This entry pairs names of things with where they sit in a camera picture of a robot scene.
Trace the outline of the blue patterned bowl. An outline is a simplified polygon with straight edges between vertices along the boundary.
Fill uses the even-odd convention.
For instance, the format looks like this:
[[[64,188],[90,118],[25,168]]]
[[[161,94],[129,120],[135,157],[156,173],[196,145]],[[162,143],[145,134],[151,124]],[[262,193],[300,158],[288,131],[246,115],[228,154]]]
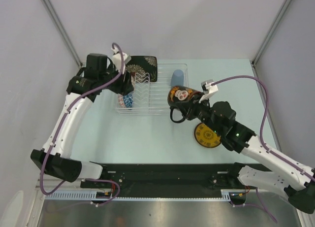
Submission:
[[[127,95],[118,94],[118,108],[132,110],[133,109],[133,94]]]

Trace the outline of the red black mug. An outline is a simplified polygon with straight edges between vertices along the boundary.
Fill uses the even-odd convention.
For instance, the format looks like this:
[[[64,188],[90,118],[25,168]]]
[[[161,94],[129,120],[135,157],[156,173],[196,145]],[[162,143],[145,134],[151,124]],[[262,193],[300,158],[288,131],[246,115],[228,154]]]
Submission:
[[[170,120],[176,124],[185,120],[191,121],[198,116],[197,107],[199,100],[204,94],[200,91],[184,86],[174,86],[169,91],[167,102],[170,107]],[[181,113],[180,120],[173,119],[173,112],[177,110]]]

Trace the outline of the black floral square plate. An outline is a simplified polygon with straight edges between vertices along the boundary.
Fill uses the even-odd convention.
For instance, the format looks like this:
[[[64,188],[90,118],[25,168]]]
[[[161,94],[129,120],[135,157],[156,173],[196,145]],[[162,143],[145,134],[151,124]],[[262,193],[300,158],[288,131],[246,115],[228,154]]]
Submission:
[[[131,60],[126,64],[126,70],[139,83],[156,82],[157,69],[158,62],[155,56],[131,56]]]

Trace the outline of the light blue cup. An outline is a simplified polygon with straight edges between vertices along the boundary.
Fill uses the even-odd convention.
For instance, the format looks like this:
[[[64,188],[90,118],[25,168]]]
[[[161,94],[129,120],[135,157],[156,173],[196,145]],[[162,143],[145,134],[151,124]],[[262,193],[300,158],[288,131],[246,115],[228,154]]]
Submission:
[[[170,86],[183,86],[184,85],[184,72],[180,69],[177,69],[173,72],[172,77],[171,77],[171,82]]]

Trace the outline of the clear wire dish rack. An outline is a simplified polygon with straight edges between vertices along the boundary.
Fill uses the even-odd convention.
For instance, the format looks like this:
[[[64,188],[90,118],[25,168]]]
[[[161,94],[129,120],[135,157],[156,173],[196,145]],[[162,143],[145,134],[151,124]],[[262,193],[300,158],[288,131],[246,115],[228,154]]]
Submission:
[[[184,86],[189,85],[188,67],[186,64],[158,64],[157,65],[157,81],[156,82],[134,82],[133,109],[127,110],[118,108],[118,100],[116,103],[116,111],[121,115],[159,115],[168,114],[169,105],[167,96],[171,90],[170,82],[172,74],[175,70],[180,69],[184,72]]]

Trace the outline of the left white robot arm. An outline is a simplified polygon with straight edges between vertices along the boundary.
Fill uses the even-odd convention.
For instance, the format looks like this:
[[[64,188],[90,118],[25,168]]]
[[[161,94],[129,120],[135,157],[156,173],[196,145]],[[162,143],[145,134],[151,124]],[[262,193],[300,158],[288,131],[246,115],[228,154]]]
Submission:
[[[116,53],[112,58],[103,54],[89,54],[86,66],[68,83],[62,112],[41,150],[33,150],[31,160],[41,170],[64,181],[91,179],[97,187],[108,184],[109,176],[94,162],[71,159],[73,143],[87,111],[103,90],[126,95],[133,91],[131,74],[126,63],[131,57]]]

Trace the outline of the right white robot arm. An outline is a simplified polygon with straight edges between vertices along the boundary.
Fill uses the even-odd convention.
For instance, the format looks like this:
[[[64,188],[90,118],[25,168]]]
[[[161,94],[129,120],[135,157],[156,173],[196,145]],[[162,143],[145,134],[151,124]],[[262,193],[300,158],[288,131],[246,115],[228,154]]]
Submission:
[[[199,119],[220,137],[222,145],[239,154],[250,157],[269,172],[261,181],[250,175],[242,167],[227,175],[227,183],[232,188],[242,184],[261,187],[285,198],[296,209],[312,214],[315,211],[315,170],[282,152],[268,146],[261,136],[236,121],[236,112],[227,101],[219,101],[209,106],[197,99],[184,100],[182,115],[187,120]]]

